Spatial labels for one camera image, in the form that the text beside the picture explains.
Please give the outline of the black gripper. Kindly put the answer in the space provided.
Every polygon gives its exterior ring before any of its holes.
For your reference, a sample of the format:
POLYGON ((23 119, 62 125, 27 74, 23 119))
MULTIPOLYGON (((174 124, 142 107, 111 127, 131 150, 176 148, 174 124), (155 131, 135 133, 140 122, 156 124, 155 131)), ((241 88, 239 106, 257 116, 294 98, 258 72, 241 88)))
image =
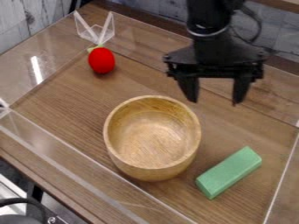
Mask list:
POLYGON ((191 28, 187 31, 191 44, 163 56, 167 75, 176 79, 187 100, 194 103, 199 99, 199 78, 234 79, 233 105, 238 105, 246 99, 251 82, 265 76, 267 51, 235 37, 229 27, 215 32, 191 28))

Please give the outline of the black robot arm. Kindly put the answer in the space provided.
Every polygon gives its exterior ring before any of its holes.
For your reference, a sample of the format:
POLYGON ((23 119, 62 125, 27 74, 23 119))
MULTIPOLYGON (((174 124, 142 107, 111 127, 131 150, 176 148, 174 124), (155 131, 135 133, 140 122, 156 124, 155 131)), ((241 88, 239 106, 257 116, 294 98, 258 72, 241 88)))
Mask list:
POLYGON ((250 17, 255 12, 245 5, 247 0, 187 0, 187 24, 191 45, 168 52, 163 62, 167 75, 179 84, 186 98, 197 102, 201 79, 233 79, 233 103, 245 101, 250 84, 265 76, 267 49, 245 39, 231 27, 237 11, 250 17))

